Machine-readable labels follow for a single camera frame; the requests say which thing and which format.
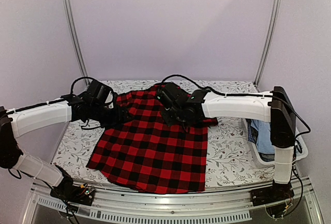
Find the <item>white plastic laundry basket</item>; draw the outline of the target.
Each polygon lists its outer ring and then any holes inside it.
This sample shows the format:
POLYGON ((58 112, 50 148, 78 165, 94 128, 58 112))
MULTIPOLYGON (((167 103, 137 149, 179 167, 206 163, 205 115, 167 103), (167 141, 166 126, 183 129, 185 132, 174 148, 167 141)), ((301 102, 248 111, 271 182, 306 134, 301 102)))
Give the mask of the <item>white plastic laundry basket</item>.
MULTIPOLYGON (((248 140, 246 119, 242 119, 242 123, 245 126, 244 133, 247 135, 247 140, 248 140)), ((267 155, 267 154, 259 153, 258 150, 257 150, 256 144, 251 143, 249 141, 248 141, 248 144, 250 146, 250 149, 252 150, 252 154, 253 154, 254 159, 257 161, 257 167, 262 168, 262 167, 272 167, 272 166, 274 166, 275 154, 267 155)))

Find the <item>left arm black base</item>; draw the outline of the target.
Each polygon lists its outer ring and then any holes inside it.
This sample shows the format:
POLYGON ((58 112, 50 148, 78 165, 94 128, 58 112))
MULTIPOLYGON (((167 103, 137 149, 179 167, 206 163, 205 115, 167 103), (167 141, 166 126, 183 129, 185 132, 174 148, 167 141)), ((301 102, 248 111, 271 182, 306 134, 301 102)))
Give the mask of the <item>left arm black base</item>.
POLYGON ((91 206, 95 196, 95 187, 89 186, 87 183, 75 186, 72 177, 63 168, 57 165, 56 167, 64 178, 58 186, 52 187, 50 196, 66 202, 91 206))

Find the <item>red black plaid shirt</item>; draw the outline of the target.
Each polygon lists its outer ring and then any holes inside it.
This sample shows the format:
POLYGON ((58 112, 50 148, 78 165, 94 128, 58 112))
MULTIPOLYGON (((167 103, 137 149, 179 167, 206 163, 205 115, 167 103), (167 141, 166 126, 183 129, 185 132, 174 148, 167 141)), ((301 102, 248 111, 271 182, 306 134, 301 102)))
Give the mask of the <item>red black plaid shirt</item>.
POLYGON ((87 163, 115 185, 144 193, 176 194, 205 190, 208 129, 216 118, 192 126, 168 126, 156 86, 129 91, 116 102, 132 121, 105 130, 87 163))

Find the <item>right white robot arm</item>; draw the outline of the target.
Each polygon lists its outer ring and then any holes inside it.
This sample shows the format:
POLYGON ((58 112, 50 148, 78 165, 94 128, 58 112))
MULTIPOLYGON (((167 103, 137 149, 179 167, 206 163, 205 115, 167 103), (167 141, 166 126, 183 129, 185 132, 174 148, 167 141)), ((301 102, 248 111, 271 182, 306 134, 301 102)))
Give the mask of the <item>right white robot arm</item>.
POLYGON ((271 201, 287 194, 294 156, 296 116, 282 87, 270 93, 214 93, 199 89, 192 94, 174 83, 161 87, 156 96, 164 107, 162 113, 168 125, 195 125, 205 118, 236 117, 260 120, 270 124, 270 140, 275 149, 274 185, 268 189, 271 201))

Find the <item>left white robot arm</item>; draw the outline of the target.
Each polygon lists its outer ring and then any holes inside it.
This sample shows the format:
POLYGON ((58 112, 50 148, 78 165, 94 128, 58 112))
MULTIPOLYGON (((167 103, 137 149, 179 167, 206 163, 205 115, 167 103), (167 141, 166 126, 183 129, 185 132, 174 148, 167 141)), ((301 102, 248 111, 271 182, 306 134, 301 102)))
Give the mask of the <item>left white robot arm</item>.
POLYGON ((16 169, 35 179, 55 186, 65 200, 73 200, 77 189, 58 167, 33 156, 20 147, 17 140, 25 135, 51 126, 75 121, 96 121, 109 129, 129 121, 126 108, 111 102, 64 95, 34 106, 6 110, 1 107, 1 168, 16 169))

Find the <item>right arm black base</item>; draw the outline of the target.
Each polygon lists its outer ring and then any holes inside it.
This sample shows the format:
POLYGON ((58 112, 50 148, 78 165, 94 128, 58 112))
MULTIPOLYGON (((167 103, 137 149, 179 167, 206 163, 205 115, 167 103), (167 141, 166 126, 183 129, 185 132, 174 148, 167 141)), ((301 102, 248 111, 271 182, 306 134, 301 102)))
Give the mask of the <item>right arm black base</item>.
POLYGON ((294 197, 292 184, 278 184, 273 181, 271 186, 253 189, 250 191, 250 201, 253 206, 270 204, 294 197))

